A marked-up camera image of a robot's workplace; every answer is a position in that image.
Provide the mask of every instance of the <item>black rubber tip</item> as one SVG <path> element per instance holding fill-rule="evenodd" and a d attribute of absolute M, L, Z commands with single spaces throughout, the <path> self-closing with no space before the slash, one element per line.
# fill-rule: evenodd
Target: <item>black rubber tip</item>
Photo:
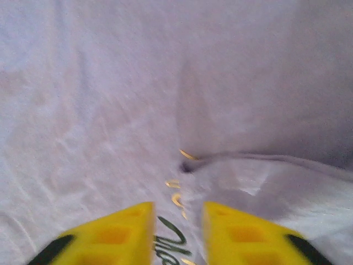
<path fill-rule="evenodd" d="M 333 265 L 307 240 L 294 235 L 286 235 L 286 237 L 313 265 Z"/>
<path fill-rule="evenodd" d="M 51 241 L 51 243 L 27 263 L 27 265 L 49 265 L 73 240 L 73 235 L 67 235 Z"/>

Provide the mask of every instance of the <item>wrinkled fabric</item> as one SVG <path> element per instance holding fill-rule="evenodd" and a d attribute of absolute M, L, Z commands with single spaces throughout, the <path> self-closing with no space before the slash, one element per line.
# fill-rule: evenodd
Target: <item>wrinkled fabric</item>
<path fill-rule="evenodd" d="M 349 264 L 351 244 L 343 246 L 339 235 L 353 239 L 353 182 L 342 179 L 344 171 L 331 168 L 327 175 L 311 165 L 223 157 L 183 175 L 183 206 L 204 259 L 202 207 L 218 202 L 296 230 L 334 264 Z"/>

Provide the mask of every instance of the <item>yellow plastic piece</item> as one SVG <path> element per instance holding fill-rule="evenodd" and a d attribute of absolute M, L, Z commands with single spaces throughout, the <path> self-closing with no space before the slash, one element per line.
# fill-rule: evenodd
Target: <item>yellow plastic piece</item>
<path fill-rule="evenodd" d="M 204 242 L 208 265 L 310 265 L 285 235 L 298 232 L 256 216 L 204 203 Z"/>
<path fill-rule="evenodd" d="M 141 203 L 70 229 L 72 243 L 52 265 L 150 265 L 154 204 Z"/>

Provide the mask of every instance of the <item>white cloth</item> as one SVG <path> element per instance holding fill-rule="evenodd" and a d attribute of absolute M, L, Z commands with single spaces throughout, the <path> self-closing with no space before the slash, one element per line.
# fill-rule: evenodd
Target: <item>white cloth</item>
<path fill-rule="evenodd" d="M 344 167 L 352 21 L 351 1 L 2 1 L 0 263 L 146 200 L 187 235 L 164 184 L 180 147 Z"/>
<path fill-rule="evenodd" d="M 353 182 L 343 180 L 349 175 L 353 178 L 353 173 L 312 161 L 298 166 L 265 156 L 261 160 L 219 157 L 182 176 L 181 196 L 203 257 L 202 205 L 211 201 L 299 231 L 334 264 L 349 264 Z M 347 246 L 339 240 L 347 240 Z"/>

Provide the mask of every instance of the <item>square hole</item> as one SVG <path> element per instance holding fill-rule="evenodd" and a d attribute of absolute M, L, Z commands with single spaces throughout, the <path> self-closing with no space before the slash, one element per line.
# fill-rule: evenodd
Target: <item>square hole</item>
<path fill-rule="evenodd" d="M 220 216 L 226 216 L 228 215 L 228 213 L 225 211 L 225 210 L 216 210 L 216 213 L 217 215 L 220 215 Z"/>
<path fill-rule="evenodd" d="M 233 242 L 266 242 L 263 232 L 255 226 L 232 226 L 228 233 Z"/>
<path fill-rule="evenodd" d="M 75 265 L 116 265 L 117 262 L 117 257 L 104 253 L 83 253 L 79 255 Z"/>
<path fill-rule="evenodd" d="M 125 244 L 131 236 L 131 229 L 122 226 L 109 226 L 97 233 L 93 243 Z"/>
<path fill-rule="evenodd" d="M 141 214 L 142 214 L 141 210 L 134 210 L 134 211 L 127 213 L 126 215 L 131 216 L 131 217 L 139 217 Z"/>
<path fill-rule="evenodd" d="M 248 252 L 241 254 L 246 265 L 282 265 L 281 258 L 275 252 Z"/>

